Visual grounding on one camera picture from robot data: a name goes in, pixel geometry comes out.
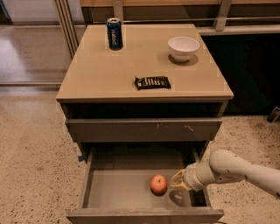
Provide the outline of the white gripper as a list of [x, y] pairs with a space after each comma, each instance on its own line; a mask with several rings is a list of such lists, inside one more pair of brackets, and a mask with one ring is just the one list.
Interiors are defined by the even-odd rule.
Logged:
[[179, 170], [170, 180], [170, 186], [178, 190], [199, 191], [204, 188], [197, 176], [198, 163], [189, 164], [184, 169]]

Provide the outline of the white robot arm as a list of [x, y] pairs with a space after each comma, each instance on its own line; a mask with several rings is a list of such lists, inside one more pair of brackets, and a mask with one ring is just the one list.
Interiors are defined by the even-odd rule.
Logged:
[[216, 150], [207, 161], [189, 164], [171, 178], [170, 186], [197, 192], [211, 184], [242, 180], [280, 199], [279, 170], [252, 164], [229, 150]]

